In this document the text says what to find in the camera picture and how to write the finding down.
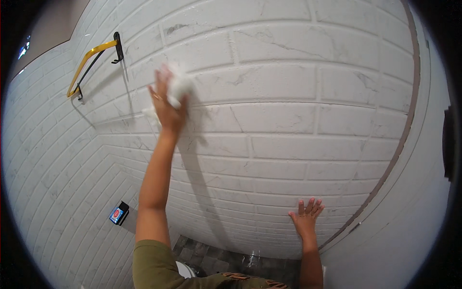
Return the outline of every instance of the light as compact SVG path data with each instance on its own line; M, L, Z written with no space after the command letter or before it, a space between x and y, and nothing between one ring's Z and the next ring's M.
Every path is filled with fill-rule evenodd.
M21 58L21 56L23 56L24 54L26 54L26 49L24 47L22 47L22 50L21 50L21 53L18 56L18 59Z

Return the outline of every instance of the patterned fabric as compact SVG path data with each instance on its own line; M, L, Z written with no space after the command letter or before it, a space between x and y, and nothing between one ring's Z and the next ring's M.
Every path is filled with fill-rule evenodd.
M249 275L245 275L241 273L231 273L231 272L221 273L221 274L225 277L228 277L234 280L242 280L242 281L249 280L250 278L253 277L253 276L249 276ZM274 281L274 280L266 279L266 284L270 286L270 288L285 288L285 289L289 288L287 285L281 282Z

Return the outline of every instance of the right hand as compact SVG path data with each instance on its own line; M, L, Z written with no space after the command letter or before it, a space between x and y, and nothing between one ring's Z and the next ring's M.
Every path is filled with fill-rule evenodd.
M303 242L315 242L314 244L316 244L316 219L324 209L321 202L322 200L319 199L315 203L315 198L312 197L305 208L303 200L300 200L298 202L298 214L289 212L289 216L292 218L297 233L302 237Z
M167 100L167 92L172 76L172 72L166 65L163 65L162 71L155 71L156 90L151 85L148 85L147 89L162 125L161 134L171 135L177 140L186 122L188 96L184 95L182 97L180 100L181 107L178 110L171 106Z

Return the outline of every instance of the black bracket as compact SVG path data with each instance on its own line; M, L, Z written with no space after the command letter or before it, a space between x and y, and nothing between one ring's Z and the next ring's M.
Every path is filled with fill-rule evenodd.
M114 32L114 40L117 40L117 45L115 46L115 50L117 51L117 57L119 59L114 59L111 63L118 64L123 59L123 50L122 50L122 43L120 42L120 35L116 31Z
M117 40L117 44L115 45L115 50L117 52L117 57L119 59L114 59L114 61L112 61L111 63L118 64L123 59L123 50L122 50L122 44L120 42L120 34L117 31L114 33L114 40ZM98 58L101 56L101 54L103 54L103 52L104 52L104 50L101 51L100 53L98 53L98 55L96 55L95 59L93 59L93 61L90 63L90 66L87 68L84 75L79 80L79 82L77 83L77 86L75 87L74 91L72 92L72 94L74 94L77 91L77 89L79 90L80 97L77 100L82 100L82 98L84 97L83 94L82 94L82 90L80 89L80 83L82 82L84 77L87 75L88 71L90 71L93 64L95 64L96 60L98 60Z

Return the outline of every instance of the toilet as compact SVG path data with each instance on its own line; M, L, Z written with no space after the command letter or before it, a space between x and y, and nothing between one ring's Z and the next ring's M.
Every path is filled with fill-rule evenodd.
M178 267L178 272L184 278L192 278L196 277L196 274L192 271L192 269L181 262L176 261L176 266Z

